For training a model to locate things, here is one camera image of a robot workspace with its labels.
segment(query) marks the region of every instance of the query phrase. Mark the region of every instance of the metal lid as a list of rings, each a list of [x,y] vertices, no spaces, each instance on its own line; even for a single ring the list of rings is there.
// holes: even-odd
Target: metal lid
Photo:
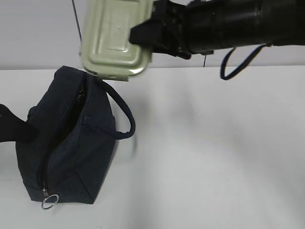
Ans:
[[[152,0],[91,0],[82,41],[84,68],[103,78],[128,80],[141,73],[152,49],[130,44],[130,29],[150,18]]]

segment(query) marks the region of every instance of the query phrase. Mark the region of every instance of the zipper pull ring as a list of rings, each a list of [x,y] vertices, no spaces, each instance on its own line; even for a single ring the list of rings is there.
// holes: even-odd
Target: zipper pull ring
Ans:
[[[45,188],[43,188],[42,192],[43,192],[43,195],[44,195],[45,199],[44,199],[43,202],[41,203],[41,208],[42,208],[43,210],[48,210],[48,209],[54,207],[55,204],[57,204],[57,202],[58,202],[58,200],[59,200],[59,195],[57,195],[57,194],[49,195],[48,190],[45,189]],[[48,202],[48,204],[51,204],[51,205],[48,206],[48,207],[45,207],[46,202],[47,202],[49,199],[53,198],[53,197],[55,197],[55,201],[54,201],[54,202]]]

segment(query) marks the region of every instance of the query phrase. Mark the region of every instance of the black cable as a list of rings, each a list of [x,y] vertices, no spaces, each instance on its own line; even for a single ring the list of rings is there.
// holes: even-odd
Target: black cable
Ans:
[[[81,39],[81,28],[80,28],[80,24],[79,24],[79,21],[78,21],[78,17],[77,17],[77,12],[76,12],[76,8],[75,8],[74,0],[72,0],[72,6],[73,6],[73,11],[74,11],[74,17],[75,17],[75,20],[76,20],[76,26],[77,26],[77,30],[78,30],[78,35],[80,37],[80,40],[82,40]]]
[[[233,77],[235,77],[238,73],[240,73],[243,69],[245,69],[251,61],[259,54],[259,52],[264,47],[271,47],[270,44],[263,44],[259,47],[257,47],[245,60],[242,62],[233,72],[231,72],[228,76],[225,76],[225,69],[228,64],[229,58],[232,55],[232,53],[235,51],[236,48],[233,48],[229,53],[225,56],[220,69],[220,78],[223,80],[230,80]]]
[[[204,56],[204,63],[203,63],[203,67],[205,67],[205,61],[206,61],[206,55]]]

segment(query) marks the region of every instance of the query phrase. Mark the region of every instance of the white table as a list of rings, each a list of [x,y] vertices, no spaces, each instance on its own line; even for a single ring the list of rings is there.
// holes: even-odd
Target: white table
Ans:
[[[0,103],[25,120],[54,72],[0,71]],[[42,211],[2,143],[0,228],[304,228],[304,66],[249,67],[228,82],[218,68],[149,69],[111,84],[137,132],[119,143],[96,203]]]

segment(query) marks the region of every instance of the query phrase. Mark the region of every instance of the bag handle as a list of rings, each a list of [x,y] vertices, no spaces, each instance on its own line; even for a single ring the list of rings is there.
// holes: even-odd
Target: bag handle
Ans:
[[[130,130],[126,133],[122,133],[120,131],[111,131],[111,130],[104,130],[107,134],[117,140],[126,139],[134,135],[135,132],[135,120],[132,115],[131,110],[129,109],[126,102],[122,99],[122,97],[111,87],[109,84],[104,82],[103,80],[98,81],[99,85],[104,89],[105,92],[110,95],[110,97],[117,103],[117,105],[123,110],[127,118],[130,122]]]

